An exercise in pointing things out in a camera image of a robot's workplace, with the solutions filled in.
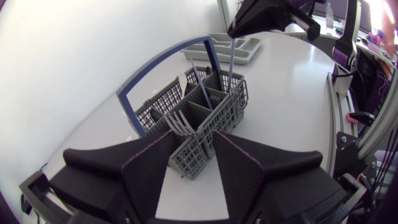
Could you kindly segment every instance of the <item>white table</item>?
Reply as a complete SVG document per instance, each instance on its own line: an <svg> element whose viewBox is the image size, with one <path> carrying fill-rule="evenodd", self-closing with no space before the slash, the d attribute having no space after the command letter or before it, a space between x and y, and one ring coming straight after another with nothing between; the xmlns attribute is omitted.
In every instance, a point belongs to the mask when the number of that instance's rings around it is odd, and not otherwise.
<svg viewBox="0 0 398 224"><path fill-rule="evenodd" d="M234 72L245 75L249 103L232 134L290 151L320 151L321 166L326 169L331 136L335 135L331 131L333 113L326 82L333 61L316 47L287 35L267 32L253 36L262 40L262 46L247 65L234 66ZM195 61L195 65L206 66L209 62ZM221 63L223 70L228 70L228 66ZM133 89L129 96L133 108L188 68L189 61L180 53L164 61ZM127 138L136 139L137 134L113 95L62 144L44 172L50 179L65 165L62 152L66 148L95 149L125 142ZM208 161L194 181L182 179L167 168L156 217L228 218L216 158Z"/></svg>

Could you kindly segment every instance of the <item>grid mesh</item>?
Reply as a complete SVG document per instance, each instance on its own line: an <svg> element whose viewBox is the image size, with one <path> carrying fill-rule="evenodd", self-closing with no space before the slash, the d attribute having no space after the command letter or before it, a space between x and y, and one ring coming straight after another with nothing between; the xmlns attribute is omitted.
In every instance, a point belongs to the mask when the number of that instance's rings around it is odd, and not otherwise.
<svg viewBox="0 0 398 224"><path fill-rule="evenodd" d="M149 136L170 129L163 115L179 110L194 129L198 128L197 133L190 136L175 135L179 144L169 158L169 166L190 180L206 166L206 157L215 155L211 131L230 132L240 122L248 103L248 90L242 75L233 74L231 93L227 94L228 72L212 72L209 67L197 67L197 70L201 78L205 77L203 84L212 89L207 94L214 111L207 108L193 68L185 72L188 86L184 99L176 79L136 111Z"/></svg>

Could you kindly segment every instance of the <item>blue handle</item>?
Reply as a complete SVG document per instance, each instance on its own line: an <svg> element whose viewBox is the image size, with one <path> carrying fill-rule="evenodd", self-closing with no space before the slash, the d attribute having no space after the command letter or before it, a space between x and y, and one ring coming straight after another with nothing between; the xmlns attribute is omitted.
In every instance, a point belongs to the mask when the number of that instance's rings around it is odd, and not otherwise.
<svg viewBox="0 0 398 224"><path fill-rule="evenodd" d="M211 41L211 37L209 35L205 35L201 37L188 39L181 43L175 44L174 46L171 46L165 51L156 55L155 57L150 59L147 63L145 63L143 66L138 68L138 70L134 72L117 90L116 95L119 98L120 104L122 105L124 112L126 112L127 117L129 118L131 124L133 125L133 128L136 130L136 133L140 137L146 136L146 133L144 131L144 128L142 128L134 110L132 109L129 100L127 99L127 94L132 90L132 88L135 85L137 85L139 80L144 78L144 76L148 74L148 72L150 72L160 62L163 62L165 59L173 55L175 52L178 52L179 50L182 50L185 47L191 46L192 44L195 44L197 42L203 42L205 44L206 51L209 56L213 71L219 71L220 64L218 63L216 51Z"/></svg>

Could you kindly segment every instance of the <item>cutlery basket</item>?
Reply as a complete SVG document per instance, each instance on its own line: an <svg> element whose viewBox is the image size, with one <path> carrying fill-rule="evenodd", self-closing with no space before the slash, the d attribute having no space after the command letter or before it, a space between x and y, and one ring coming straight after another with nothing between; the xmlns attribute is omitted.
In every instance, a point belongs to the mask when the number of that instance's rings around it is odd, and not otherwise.
<svg viewBox="0 0 398 224"><path fill-rule="evenodd" d="M174 134L176 144L169 158L169 166L190 180L195 179L203 170L206 159L211 159L215 155L211 131L217 129L226 133L230 132L242 119L248 103L248 90L242 75L233 74L231 91L227 93L228 72L220 70L214 51L211 51L212 43L209 40L211 40L209 36L199 37L167 49L143 65L117 92L132 127L140 137L169 130L170 127L164 118L165 114L179 113L179 111L184 114L195 130L195 134L187 136ZM200 78L203 79L213 110L209 109L194 70L191 68L185 72L188 83L183 98L177 77L134 112L126 96L133 86L165 58L198 41L204 41L207 46L213 67L196 67Z"/></svg>

